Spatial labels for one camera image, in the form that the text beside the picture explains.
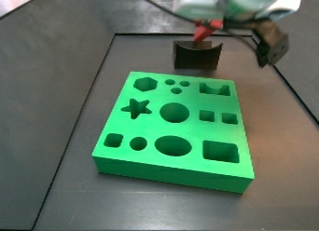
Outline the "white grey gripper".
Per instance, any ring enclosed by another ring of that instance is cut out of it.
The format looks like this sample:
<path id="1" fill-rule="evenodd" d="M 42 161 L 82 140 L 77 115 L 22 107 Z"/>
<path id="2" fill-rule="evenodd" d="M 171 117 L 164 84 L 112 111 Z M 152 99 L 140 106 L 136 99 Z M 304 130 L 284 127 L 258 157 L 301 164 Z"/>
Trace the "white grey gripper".
<path id="1" fill-rule="evenodd" d="M 172 12 L 192 20 L 280 20 L 301 0 L 172 0 Z"/>

